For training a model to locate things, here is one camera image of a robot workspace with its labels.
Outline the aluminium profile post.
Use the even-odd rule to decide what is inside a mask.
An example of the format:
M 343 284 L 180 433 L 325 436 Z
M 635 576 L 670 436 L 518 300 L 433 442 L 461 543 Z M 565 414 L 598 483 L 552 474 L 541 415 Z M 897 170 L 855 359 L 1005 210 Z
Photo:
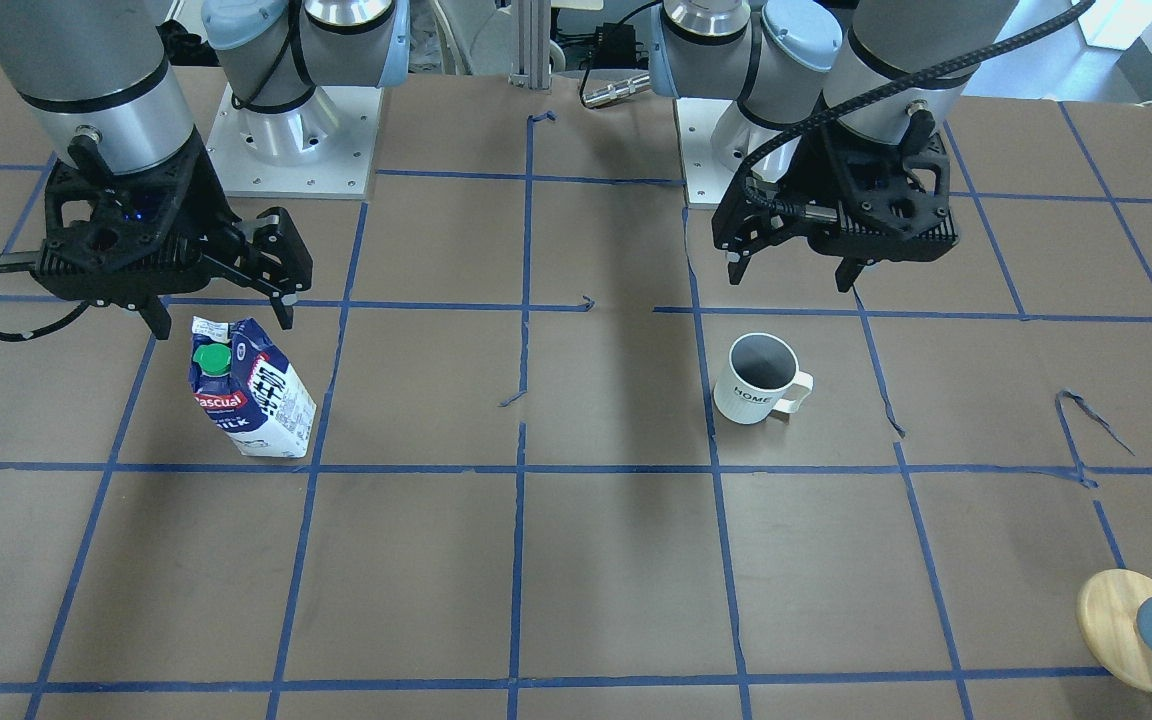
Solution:
M 550 94 L 552 88 L 552 58 L 550 58 L 550 26 L 552 1 L 511 1 L 509 14 L 515 18 L 515 59 L 508 78 L 513 86 Z

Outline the silver base plate image-left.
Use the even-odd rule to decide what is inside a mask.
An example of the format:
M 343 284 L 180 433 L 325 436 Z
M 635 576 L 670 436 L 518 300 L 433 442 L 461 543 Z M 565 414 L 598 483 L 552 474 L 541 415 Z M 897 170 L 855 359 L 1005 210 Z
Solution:
M 221 96 L 206 146 L 223 190 L 251 199 L 365 200 L 380 129 L 381 88 L 317 88 L 280 114 L 236 109 Z

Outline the round wooden board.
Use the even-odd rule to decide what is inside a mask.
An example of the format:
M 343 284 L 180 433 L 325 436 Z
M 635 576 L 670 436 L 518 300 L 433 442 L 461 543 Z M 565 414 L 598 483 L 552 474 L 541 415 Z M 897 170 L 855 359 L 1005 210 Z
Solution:
M 1137 615 L 1152 598 L 1152 578 L 1114 568 L 1098 571 L 1079 588 L 1076 620 L 1094 659 L 1121 683 L 1152 694 L 1152 647 Z

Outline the white ribbed mug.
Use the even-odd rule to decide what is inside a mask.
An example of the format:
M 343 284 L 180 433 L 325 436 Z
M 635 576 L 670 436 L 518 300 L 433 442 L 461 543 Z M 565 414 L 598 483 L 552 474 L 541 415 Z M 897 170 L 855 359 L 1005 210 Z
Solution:
M 799 414 L 814 392 L 814 377 L 803 369 L 791 346 L 763 332 L 732 342 L 712 397 L 718 414 L 732 423 L 753 425 L 773 414 Z

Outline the blue white milk carton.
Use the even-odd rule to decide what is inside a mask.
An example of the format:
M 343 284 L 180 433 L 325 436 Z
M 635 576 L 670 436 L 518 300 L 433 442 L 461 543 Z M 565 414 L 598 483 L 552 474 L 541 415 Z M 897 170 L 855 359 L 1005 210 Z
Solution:
M 195 402 L 247 457 L 305 457 L 316 402 L 253 318 L 194 316 L 188 382 Z

